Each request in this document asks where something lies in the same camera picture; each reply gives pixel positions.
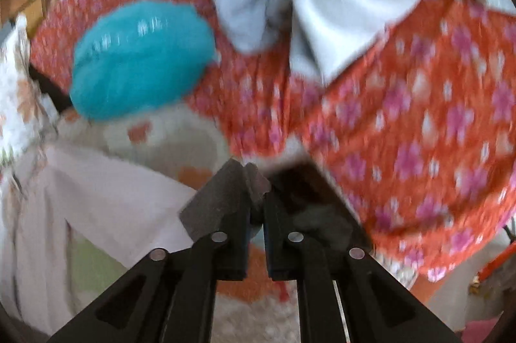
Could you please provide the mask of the heart patterned quilt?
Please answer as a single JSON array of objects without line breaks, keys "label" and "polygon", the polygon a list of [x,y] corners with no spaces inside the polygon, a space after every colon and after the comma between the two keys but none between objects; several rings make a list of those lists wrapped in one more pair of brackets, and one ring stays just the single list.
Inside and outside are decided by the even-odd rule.
[{"label": "heart patterned quilt", "polygon": [[[169,105],[151,113],[108,122],[85,120],[69,111],[58,113],[50,131],[38,143],[27,148],[12,164],[1,167],[4,177],[32,148],[54,143],[91,149],[110,158],[143,166],[194,191],[220,169],[230,156],[226,139],[214,123],[195,114],[184,104]],[[68,268],[73,311],[76,315],[113,284],[127,268],[75,230],[71,230],[69,235]],[[49,334],[9,314],[8,317],[20,340],[47,340]]]}]

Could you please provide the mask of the pale lilac towel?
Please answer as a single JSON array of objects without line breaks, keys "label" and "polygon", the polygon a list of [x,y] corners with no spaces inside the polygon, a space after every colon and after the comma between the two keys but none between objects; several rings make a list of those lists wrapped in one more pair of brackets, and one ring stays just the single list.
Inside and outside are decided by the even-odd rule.
[{"label": "pale lilac towel", "polygon": [[194,190],[151,169],[67,143],[32,148],[1,185],[1,302],[52,334],[74,316],[70,231],[131,268],[154,248],[187,249],[179,212]]}]

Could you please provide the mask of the red floral blanket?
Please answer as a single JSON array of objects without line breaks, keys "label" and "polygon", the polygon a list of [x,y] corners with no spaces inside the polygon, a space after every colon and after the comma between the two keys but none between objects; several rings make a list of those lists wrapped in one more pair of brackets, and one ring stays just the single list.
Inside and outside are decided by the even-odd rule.
[{"label": "red floral blanket", "polygon": [[[67,90],[75,45],[132,0],[57,0],[32,64]],[[214,119],[238,156],[273,156],[296,136],[329,172],[374,246],[437,282],[515,213],[515,18],[474,0],[421,0],[330,86],[289,68],[290,39],[246,56],[212,0],[189,3],[211,25],[221,61],[188,103]]]}]

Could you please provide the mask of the teal folded towel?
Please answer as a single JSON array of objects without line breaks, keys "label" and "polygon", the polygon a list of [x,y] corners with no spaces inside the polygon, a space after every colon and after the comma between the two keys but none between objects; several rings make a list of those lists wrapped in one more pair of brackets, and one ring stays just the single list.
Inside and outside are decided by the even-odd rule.
[{"label": "teal folded towel", "polygon": [[192,5],[128,3],[77,42],[69,97],[90,120],[147,112],[184,98],[216,56],[213,30]]}]

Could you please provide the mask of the white floral pillow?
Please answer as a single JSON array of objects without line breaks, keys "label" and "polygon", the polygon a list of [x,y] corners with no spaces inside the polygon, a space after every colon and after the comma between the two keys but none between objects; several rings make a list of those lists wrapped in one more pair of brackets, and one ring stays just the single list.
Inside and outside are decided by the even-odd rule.
[{"label": "white floral pillow", "polygon": [[49,132],[58,116],[50,97],[29,74],[31,46],[25,15],[1,43],[1,167],[19,158]]}]

